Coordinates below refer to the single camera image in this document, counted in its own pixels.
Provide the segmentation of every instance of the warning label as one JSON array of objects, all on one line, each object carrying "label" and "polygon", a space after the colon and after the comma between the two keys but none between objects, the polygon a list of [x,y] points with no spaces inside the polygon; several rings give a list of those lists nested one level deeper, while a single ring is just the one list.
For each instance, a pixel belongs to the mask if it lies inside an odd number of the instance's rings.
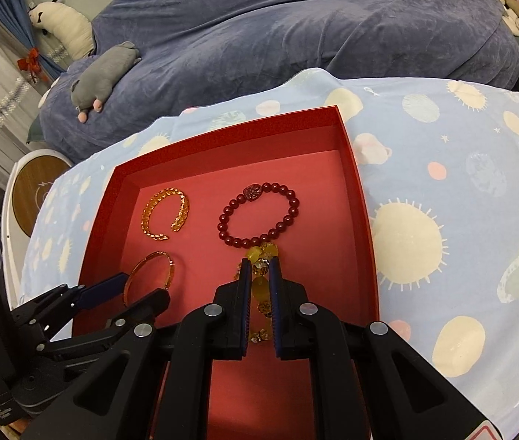
[{"label": "warning label", "polygon": [[492,422],[486,420],[477,427],[465,440],[502,440]]}]

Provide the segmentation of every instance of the wooden disc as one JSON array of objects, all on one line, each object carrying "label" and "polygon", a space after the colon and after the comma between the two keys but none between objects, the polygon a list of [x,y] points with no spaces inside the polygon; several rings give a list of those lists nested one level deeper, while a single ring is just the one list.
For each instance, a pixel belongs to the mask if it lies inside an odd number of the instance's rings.
[{"label": "wooden disc", "polygon": [[27,236],[31,236],[37,214],[53,182],[70,167],[52,155],[37,157],[20,170],[13,187],[15,219]]}]

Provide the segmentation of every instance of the red gift box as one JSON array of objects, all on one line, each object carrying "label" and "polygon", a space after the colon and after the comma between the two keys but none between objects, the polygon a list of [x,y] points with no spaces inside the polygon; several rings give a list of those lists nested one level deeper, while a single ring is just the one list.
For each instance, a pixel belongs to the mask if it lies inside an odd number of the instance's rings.
[{"label": "red gift box", "polygon": [[[91,286],[131,269],[163,250],[175,261],[171,305],[158,326],[179,322],[211,302],[217,286],[232,281],[245,249],[227,246],[216,225],[229,200],[252,183],[278,182],[296,192],[299,216],[275,243],[285,278],[305,286],[311,301],[342,320],[365,325],[379,318],[376,269],[363,191],[336,107],[277,115],[173,143],[115,168],[93,224],[80,283]],[[151,197],[177,188],[190,200],[179,232],[170,225],[179,197],[153,211],[152,233],[141,230]],[[280,195],[263,194],[235,210],[229,233],[251,238],[266,233],[288,212]],[[168,267],[157,258],[131,285],[133,302],[163,286]],[[74,320],[74,334],[102,329],[123,309],[121,298]],[[252,308],[251,329],[267,327]],[[208,438],[314,438],[308,361],[278,361],[271,342],[250,344],[241,362],[215,361]]]}]

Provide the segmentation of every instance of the blue bedsheet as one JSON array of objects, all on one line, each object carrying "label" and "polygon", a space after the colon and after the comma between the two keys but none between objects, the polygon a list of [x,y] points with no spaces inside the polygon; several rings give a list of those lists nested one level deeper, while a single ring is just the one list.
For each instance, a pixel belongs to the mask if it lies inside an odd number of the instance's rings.
[{"label": "blue bedsheet", "polygon": [[[277,87],[320,67],[340,79],[449,77],[510,88],[519,47],[498,0],[114,0],[93,21],[96,55],[41,109],[47,142],[79,162],[160,116]],[[143,61],[81,125],[70,86],[130,40]]]},{"label": "blue bedsheet", "polygon": [[[20,302],[78,284],[116,165],[207,131],[334,104],[372,222],[381,319],[512,440],[519,432],[518,92],[307,70],[270,91],[162,117],[56,180],[33,229]],[[172,252],[172,241],[164,243]],[[142,256],[152,248],[159,249],[144,245]]]}]

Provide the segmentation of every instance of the red ribbon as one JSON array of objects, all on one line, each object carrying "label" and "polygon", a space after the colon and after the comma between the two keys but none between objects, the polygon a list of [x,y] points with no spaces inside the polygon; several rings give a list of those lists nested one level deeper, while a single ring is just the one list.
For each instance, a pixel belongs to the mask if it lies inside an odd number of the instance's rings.
[{"label": "red ribbon", "polygon": [[25,59],[17,61],[17,66],[21,71],[29,71],[31,80],[36,83],[38,79],[47,82],[47,76],[43,74],[43,70],[39,65],[39,51],[37,48],[31,48]]}]

